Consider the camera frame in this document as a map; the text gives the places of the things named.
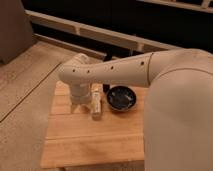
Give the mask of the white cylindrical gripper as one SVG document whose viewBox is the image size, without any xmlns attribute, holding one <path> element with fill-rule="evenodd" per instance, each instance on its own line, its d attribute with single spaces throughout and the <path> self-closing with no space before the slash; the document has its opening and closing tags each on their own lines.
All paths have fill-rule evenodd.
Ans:
<svg viewBox="0 0 213 171">
<path fill-rule="evenodd" d="M 79 106 L 88 108 L 91 103 L 91 86 L 88 83 L 71 84 L 69 86 L 71 112 L 74 112 Z"/>
</svg>

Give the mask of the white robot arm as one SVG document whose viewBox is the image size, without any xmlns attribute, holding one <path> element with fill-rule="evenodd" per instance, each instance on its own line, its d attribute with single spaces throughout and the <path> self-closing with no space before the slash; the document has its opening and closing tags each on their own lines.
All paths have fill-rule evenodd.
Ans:
<svg viewBox="0 0 213 171">
<path fill-rule="evenodd" d="M 213 171 L 213 53 L 175 49 L 96 64 L 80 53 L 59 78 L 77 103 L 89 95 L 84 84 L 146 87 L 145 171 Z"/>
</svg>

